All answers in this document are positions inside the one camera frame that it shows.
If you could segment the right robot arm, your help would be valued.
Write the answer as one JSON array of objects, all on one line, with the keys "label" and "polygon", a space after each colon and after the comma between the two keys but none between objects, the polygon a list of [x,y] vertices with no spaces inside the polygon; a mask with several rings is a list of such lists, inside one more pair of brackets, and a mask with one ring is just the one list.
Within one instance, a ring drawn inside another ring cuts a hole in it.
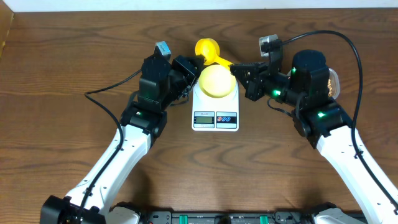
[{"label": "right robot arm", "polygon": [[260,44],[268,62],[235,64],[231,73],[256,101],[264,95],[294,107],[295,129],[337,171],[368,223],[397,223],[397,188],[364,146],[354,121],[329,95],[330,69],[317,50],[301,50],[288,75],[280,73],[282,42]]}]

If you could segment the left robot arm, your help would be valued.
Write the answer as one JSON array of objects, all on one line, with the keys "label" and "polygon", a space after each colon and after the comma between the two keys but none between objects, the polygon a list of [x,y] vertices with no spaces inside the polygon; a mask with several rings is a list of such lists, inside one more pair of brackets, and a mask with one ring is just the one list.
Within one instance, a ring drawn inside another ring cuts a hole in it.
[{"label": "left robot arm", "polygon": [[139,223],[140,212],[113,205],[133,167],[161,135],[167,124],[166,109],[187,96],[204,67],[202,56],[179,55],[169,60],[153,54],[144,60],[139,90],[134,92],[120,118],[112,117],[116,134],[92,170],[64,198],[51,195],[40,211],[41,223]]}]

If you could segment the yellow plastic measuring scoop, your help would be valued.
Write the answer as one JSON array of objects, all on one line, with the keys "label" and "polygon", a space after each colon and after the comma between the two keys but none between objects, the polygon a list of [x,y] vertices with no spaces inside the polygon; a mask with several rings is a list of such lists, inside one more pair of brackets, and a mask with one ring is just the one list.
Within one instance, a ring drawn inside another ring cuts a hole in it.
[{"label": "yellow plastic measuring scoop", "polygon": [[232,62],[220,57],[220,47],[218,43],[211,38],[200,39],[195,45],[195,54],[202,55],[205,58],[205,65],[217,63],[229,69]]}]

